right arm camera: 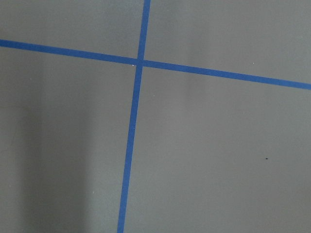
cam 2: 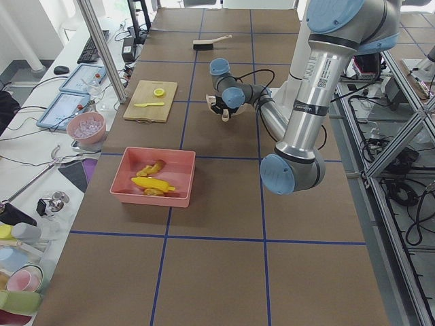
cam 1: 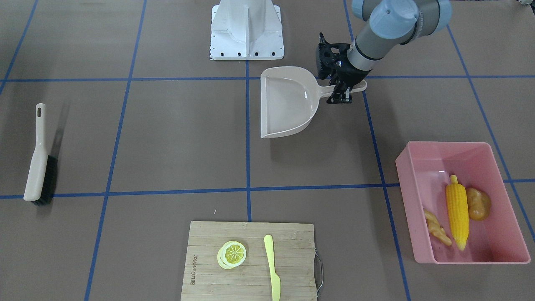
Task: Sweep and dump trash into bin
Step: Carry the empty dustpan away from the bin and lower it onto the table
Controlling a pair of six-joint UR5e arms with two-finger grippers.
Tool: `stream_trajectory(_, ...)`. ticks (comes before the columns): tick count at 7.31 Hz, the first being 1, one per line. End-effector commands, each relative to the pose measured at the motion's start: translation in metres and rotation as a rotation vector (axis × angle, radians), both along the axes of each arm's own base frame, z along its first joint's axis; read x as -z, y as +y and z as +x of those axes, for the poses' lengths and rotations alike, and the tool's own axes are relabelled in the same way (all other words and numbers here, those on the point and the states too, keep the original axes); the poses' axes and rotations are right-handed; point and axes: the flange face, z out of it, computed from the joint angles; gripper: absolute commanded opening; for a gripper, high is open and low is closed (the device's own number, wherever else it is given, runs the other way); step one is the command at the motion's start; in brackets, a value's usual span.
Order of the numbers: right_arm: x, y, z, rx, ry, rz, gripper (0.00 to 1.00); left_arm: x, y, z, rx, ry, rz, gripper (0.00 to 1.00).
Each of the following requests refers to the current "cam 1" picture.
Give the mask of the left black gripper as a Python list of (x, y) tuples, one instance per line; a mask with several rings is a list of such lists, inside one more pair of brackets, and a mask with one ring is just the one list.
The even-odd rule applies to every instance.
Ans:
[(371, 71), (354, 67), (348, 59), (340, 59), (334, 63), (334, 80), (336, 82), (327, 104), (350, 104), (352, 87), (359, 84)]

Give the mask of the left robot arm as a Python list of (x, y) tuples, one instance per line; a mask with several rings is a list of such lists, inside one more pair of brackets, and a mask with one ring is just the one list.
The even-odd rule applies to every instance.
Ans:
[(354, 0), (353, 14), (365, 26), (351, 43), (329, 43), (319, 35), (316, 65), (329, 78), (328, 104), (350, 104), (351, 92), (396, 45), (438, 32), (449, 23), (449, 0)]

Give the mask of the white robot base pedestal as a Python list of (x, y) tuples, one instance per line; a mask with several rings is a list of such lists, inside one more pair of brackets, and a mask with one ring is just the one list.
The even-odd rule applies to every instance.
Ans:
[(281, 9), (271, 0), (222, 0), (211, 10), (209, 58), (280, 60), (285, 55)]

